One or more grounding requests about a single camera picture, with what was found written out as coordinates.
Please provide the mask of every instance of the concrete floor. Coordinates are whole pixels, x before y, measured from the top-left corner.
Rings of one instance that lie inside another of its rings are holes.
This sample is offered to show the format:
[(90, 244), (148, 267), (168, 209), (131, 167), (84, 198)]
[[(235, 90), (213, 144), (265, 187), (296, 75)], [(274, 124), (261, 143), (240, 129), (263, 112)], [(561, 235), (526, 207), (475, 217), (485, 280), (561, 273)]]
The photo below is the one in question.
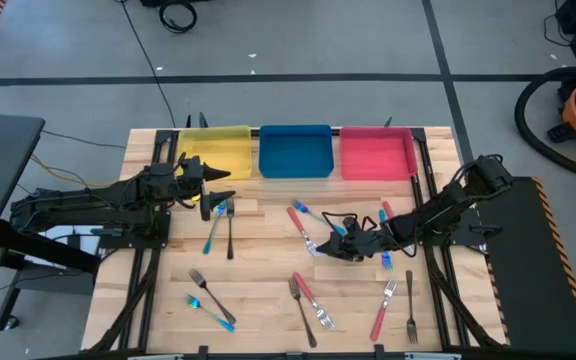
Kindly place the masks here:
[[(334, 82), (317, 77), (309, 79), (321, 81), (197, 83), (176, 78), (163, 89), (178, 124), (187, 114), (203, 111), (211, 125), (380, 125), (392, 116), (397, 125), (453, 126), (462, 150), (501, 153), (513, 174), (542, 179), (576, 274), (576, 175), (544, 160), (518, 137), (513, 109), (526, 84), (503, 81), (507, 78), (456, 82), (451, 100), (442, 82), (451, 79), (448, 72), (537, 74), (576, 65), (569, 49), (542, 37), (543, 18), (554, 12), (551, 0), (213, 0), (196, 5), (197, 27), (181, 36), (164, 30), (155, 10), (135, 0), (127, 7), (153, 65), (163, 67), (162, 76), (245, 76), (251, 71), (366, 75)], [(438, 34), (430, 31), (429, 9)], [(447, 60), (443, 68), (433, 46), (437, 35)], [(371, 74), (412, 78), (377, 81)], [(150, 70), (118, 3), (11, 0), (5, 7), (0, 20), (2, 114), (38, 116), (46, 119), (47, 130), (124, 144), (130, 128), (171, 124), (155, 85), (141, 81), (147, 76)], [(129, 79), (117, 84), (109, 77)], [(80, 85), (57, 80), (32, 85), (46, 78), (70, 78)], [(85, 78), (102, 84), (86, 85), (90, 81)], [(410, 81), (415, 79), (427, 81)], [(554, 90), (544, 87), (529, 104), (527, 116), (537, 133), (557, 121)], [(576, 158), (576, 144), (561, 151)], [(123, 159), (118, 149), (49, 135), (35, 153), (95, 182), (115, 179)], [(74, 188), (33, 164), (20, 184)], [(13, 199), (22, 196), (16, 190)], [(2, 271), (0, 286), (11, 276)], [(76, 352), (89, 301), (86, 296), (22, 292), (14, 313), (23, 323), (0, 333), (0, 358)]]

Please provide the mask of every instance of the blue bin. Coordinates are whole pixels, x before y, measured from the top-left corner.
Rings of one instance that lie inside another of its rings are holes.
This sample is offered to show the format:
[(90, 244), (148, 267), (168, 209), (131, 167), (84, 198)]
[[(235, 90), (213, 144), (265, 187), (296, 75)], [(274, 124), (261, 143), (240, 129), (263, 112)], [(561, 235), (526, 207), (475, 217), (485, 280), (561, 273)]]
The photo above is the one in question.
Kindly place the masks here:
[(335, 166), (328, 125), (267, 125), (259, 130), (259, 171), (267, 178), (325, 178)]

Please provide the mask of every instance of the wooden table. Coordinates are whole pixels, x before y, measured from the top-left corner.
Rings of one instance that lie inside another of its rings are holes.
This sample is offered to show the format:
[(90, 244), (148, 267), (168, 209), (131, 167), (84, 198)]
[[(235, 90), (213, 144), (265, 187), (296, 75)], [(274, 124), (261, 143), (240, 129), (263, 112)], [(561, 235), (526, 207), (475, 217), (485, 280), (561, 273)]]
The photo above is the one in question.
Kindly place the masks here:
[[(439, 188), (460, 166), (449, 127), (426, 128), (430, 157)], [(132, 130), (121, 179), (137, 174), (151, 161), (155, 130)], [(338, 138), (333, 138), (335, 164), (339, 164)], [(421, 157), (417, 149), (419, 169)], [(313, 258), (286, 213), (290, 199), (298, 198), (315, 211), (356, 212), (378, 219), (382, 201), (389, 201), (395, 214), (414, 207), (409, 181), (342, 181), (337, 166), (327, 179), (264, 179), (257, 166), (258, 143), (253, 144), (253, 174), (250, 179), (214, 181), (207, 190), (236, 190), (233, 219), (235, 259), (226, 259), (228, 224), (218, 227), (210, 255), (201, 250), (211, 222), (200, 220), (199, 212), (173, 207), (168, 247), (162, 252), (152, 312), (148, 353), (196, 353), (208, 345), (211, 353), (280, 352), (372, 352), (369, 335), (390, 277), (400, 279), (390, 302), (378, 343), (386, 351), (439, 350), (435, 313), (423, 250), (410, 259), (393, 254), (394, 271), (381, 267), (380, 256), (363, 263), (350, 263), (327, 256)], [(427, 199), (424, 176), (422, 189)], [(300, 214), (311, 238), (321, 244), (329, 228)], [(504, 342), (496, 300), (483, 256), (454, 247), (452, 257), (461, 298), (488, 333)], [(97, 276), (82, 348), (96, 343), (124, 305), (134, 250), (121, 250), (105, 261)], [(441, 256), (437, 256), (441, 265)], [(190, 279), (188, 270), (199, 270), (215, 296), (237, 318), (236, 331), (229, 333), (206, 314), (189, 307), (186, 293), (199, 297), (207, 308), (219, 309), (205, 291)], [(405, 271), (414, 273), (413, 306), (419, 344), (406, 336), (408, 319)], [(317, 321), (313, 308), (302, 298), (318, 346), (310, 349), (299, 308), (290, 296), (287, 280), (298, 271), (319, 304), (336, 324), (328, 331)], [(446, 314), (451, 340), (457, 341), (452, 309)], [(133, 319), (131, 346), (136, 345), (141, 309)]]

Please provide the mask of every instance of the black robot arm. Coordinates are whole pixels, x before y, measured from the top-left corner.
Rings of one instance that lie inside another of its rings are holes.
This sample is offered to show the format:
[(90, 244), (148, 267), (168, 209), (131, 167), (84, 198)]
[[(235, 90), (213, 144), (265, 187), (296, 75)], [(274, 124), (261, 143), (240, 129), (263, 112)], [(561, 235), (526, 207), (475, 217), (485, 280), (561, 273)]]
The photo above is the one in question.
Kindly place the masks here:
[[(175, 176), (178, 168), (183, 170), (183, 175)], [(146, 166), (134, 177), (106, 188), (66, 192), (37, 189), (34, 194), (12, 203), (10, 223), (24, 233), (37, 233), (57, 225), (103, 225), (104, 229), (96, 230), (100, 236), (159, 238), (164, 232), (167, 234), (168, 229), (164, 227), (169, 223), (166, 212), (160, 211), (162, 207), (178, 202), (192, 208), (194, 204), (184, 201), (198, 200), (201, 218), (209, 220), (210, 211), (235, 192), (206, 195), (204, 180), (228, 175), (227, 171), (202, 165), (198, 156), (186, 159), (182, 154), (175, 166), (169, 163)]]
[[(343, 260), (361, 261), (376, 252), (401, 250), (415, 241), (439, 245), (457, 228), (466, 209), (510, 189), (512, 176), (501, 162), (500, 155), (479, 156), (462, 166), (437, 196), (409, 214), (387, 219), (380, 229), (370, 217), (365, 217), (360, 226), (356, 214), (323, 213), (326, 218), (344, 216), (348, 233), (342, 236), (332, 227), (329, 241), (317, 251)], [(368, 229), (367, 222), (372, 224)]]

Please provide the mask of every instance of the black hose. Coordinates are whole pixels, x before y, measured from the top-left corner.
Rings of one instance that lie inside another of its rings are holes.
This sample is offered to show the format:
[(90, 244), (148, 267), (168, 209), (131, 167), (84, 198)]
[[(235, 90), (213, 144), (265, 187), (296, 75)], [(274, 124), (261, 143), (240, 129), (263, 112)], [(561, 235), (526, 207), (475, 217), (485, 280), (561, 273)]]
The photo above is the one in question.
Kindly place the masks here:
[(517, 99), (517, 104), (515, 105), (515, 124), (517, 125), (517, 130), (519, 130), (519, 134), (528, 143), (528, 145), (555, 164), (576, 173), (576, 161), (572, 161), (561, 155), (539, 140), (530, 128), (528, 128), (525, 116), (526, 104), (538, 88), (548, 81), (562, 81), (568, 79), (576, 79), (576, 67), (551, 70), (528, 84), (524, 91), (522, 91), (521, 95), (519, 95), (519, 99)]

